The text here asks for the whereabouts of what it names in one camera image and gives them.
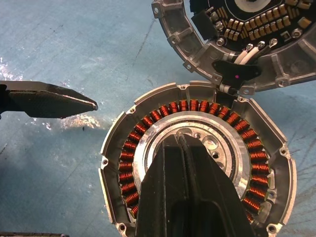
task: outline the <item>blue surface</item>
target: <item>blue surface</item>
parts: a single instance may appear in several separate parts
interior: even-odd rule
[[[0,121],[0,230],[118,237],[98,177],[113,119],[145,92],[190,74],[167,43],[151,0],[2,0],[0,79],[80,91],[99,111]],[[261,92],[256,101],[289,140],[298,191],[280,237],[316,236],[315,82]]]

